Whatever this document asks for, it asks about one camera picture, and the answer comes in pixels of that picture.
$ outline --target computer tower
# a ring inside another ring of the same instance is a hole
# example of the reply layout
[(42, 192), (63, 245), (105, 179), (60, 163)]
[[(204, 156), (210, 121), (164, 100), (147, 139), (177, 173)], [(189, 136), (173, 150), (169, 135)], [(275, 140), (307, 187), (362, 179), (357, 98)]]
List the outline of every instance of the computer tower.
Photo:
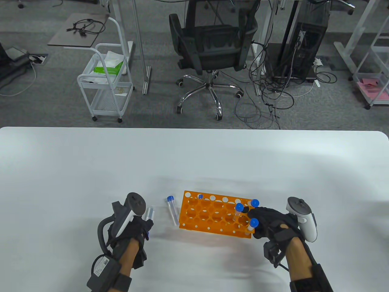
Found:
[(292, 23), (290, 42), (283, 43), (277, 65), (273, 68), (277, 72), (273, 74), (288, 77), (291, 73), (293, 78), (307, 78), (328, 27), (330, 7), (331, 1), (320, 4), (301, 1), (296, 20), (289, 21)]

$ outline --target black wrist strap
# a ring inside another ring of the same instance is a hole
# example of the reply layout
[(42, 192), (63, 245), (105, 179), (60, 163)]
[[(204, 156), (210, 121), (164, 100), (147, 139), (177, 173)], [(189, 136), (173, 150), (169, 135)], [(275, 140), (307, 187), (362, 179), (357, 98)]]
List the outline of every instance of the black wrist strap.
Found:
[(321, 292), (319, 283), (314, 278), (290, 282), (291, 292)]
[(126, 275), (118, 274), (115, 283), (112, 285), (112, 288), (118, 291), (128, 292), (131, 280), (132, 279), (130, 277), (127, 277)]

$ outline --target white cable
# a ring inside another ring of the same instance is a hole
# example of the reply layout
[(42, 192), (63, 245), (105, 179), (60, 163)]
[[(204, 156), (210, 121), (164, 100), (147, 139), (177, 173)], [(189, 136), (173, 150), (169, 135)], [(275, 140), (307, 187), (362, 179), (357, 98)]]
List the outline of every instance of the white cable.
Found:
[(293, 98), (295, 98), (295, 97), (301, 97), (301, 96), (304, 96), (304, 95), (310, 93), (313, 87), (314, 87), (314, 84), (312, 83), (312, 86), (311, 86), (311, 89), (310, 89), (310, 90), (308, 90), (308, 91), (307, 91), (306, 93), (304, 93), (304, 94), (301, 94), (301, 95), (298, 95), (298, 96), (293, 96)]
[(32, 62), (31, 62), (31, 67), (34, 70), (35, 77), (34, 77), (34, 80), (31, 82), (31, 84), (29, 86), (27, 86), (25, 89), (23, 89), (22, 91), (20, 91), (20, 92), (18, 92), (16, 94), (12, 94), (12, 95), (0, 94), (0, 96), (13, 97), (13, 96), (17, 96), (17, 95), (21, 94), (22, 92), (25, 92), (27, 89), (29, 89), (31, 87), (31, 85), (34, 84), (35, 80), (37, 79), (37, 73), (35, 71), (34, 65), (32, 65)]

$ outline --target vr controller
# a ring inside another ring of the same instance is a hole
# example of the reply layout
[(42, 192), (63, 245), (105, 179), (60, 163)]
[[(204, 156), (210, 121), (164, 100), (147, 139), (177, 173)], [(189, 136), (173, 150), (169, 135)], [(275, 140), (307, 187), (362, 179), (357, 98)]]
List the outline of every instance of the vr controller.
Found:
[(315, 215), (311, 208), (303, 200), (296, 197), (289, 197), (286, 210), (297, 216), (298, 226), (302, 231), (304, 238), (308, 242), (314, 242), (317, 239), (317, 224)]

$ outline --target black mesh chair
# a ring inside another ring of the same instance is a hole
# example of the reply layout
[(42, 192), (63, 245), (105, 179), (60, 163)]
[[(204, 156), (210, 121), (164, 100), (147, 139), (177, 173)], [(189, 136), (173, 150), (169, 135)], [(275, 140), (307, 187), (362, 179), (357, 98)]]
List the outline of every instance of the black mesh chair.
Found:
[(177, 114), (182, 113), (182, 104), (188, 97), (209, 90), (217, 108), (216, 120), (221, 120), (223, 110), (214, 88), (234, 88), (237, 98), (243, 96), (239, 86), (218, 84), (214, 80), (220, 69), (233, 67), (239, 71), (245, 67), (258, 28), (255, 12), (259, 3), (260, 0), (189, 0), (185, 28), (181, 27), (177, 14), (169, 15), (174, 49), (183, 57), (178, 66), (195, 69), (198, 75), (206, 71), (205, 80), (188, 74), (177, 80), (178, 86), (183, 85), (184, 78), (201, 84), (181, 97)]

